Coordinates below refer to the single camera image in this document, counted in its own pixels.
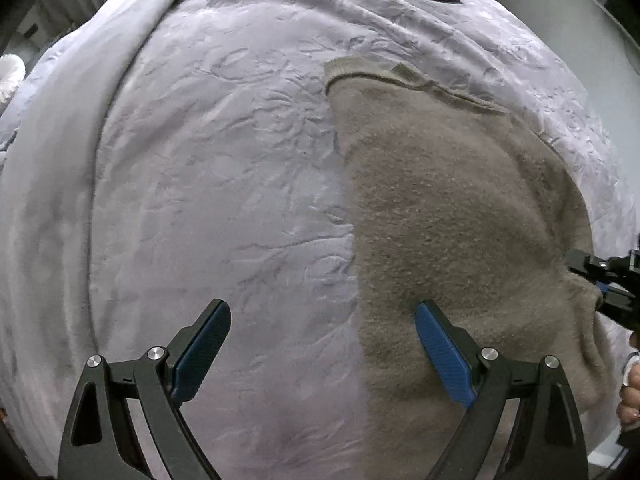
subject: bed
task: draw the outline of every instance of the bed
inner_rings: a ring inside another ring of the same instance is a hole
[[[220,475],[362,478],[358,277],[322,64],[365,53],[522,118],[564,158],[596,254],[633,245],[584,88],[494,0],[110,0],[0,117],[0,399],[37,471],[55,474],[90,355],[138,357],[223,298],[232,335],[182,409]],[[597,322],[619,367],[628,333]],[[582,416],[589,450],[616,404]]]

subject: silver bolt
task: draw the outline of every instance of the silver bolt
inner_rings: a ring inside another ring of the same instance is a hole
[[[495,361],[498,358],[498,351],[495,348],[487,346],[480,351],[480,355],[487,361]]]
[[[558,361],[557,357],[548,355],[545,357],[545,365],[547,365],[549,368],[558,368],[560,366],[560,361]]]
[[[164,355],[164,348],[161,346],[154,346],[149,352],[146,353],[146,356],[152,361],[157,361]]]
[[[99,355],[92,355],[86,360],[86,365],[89,368],[95,368],[102,362],[102,358]]]

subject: human hand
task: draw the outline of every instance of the human hand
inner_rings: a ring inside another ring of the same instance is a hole
[[[633,332],[629,338],[629,344],[638,349],[640,338],[638,332]],[[623,426],[640,422],[640,362],[633,365],[627,380],[628,386],[620,388],[618,405],[618,418]]]

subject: dark brown garment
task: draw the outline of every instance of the dark brown garment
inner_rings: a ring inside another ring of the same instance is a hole
[[[610,394],[600,293],[563,263],[567,249],[592,247],[560,156],[506,110],[405,65],[341,58],[326,76],[353,204],[367,480],[424,480],[463,415],[418,340],[420,300],[510,359],[558,357],[580,412]]]

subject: blue gripper pad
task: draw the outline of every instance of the blue gripper pad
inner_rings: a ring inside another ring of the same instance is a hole
[[[171,399],[177,405],[193,399],[231,328],[231,310],[220,303],[184,352],[174,370]]]
[[[436,368],[451,399],[469,408],[476,393],[472,386],[471,369],[455,343],[425,303],[418,305],[415,327],[422,346]]]

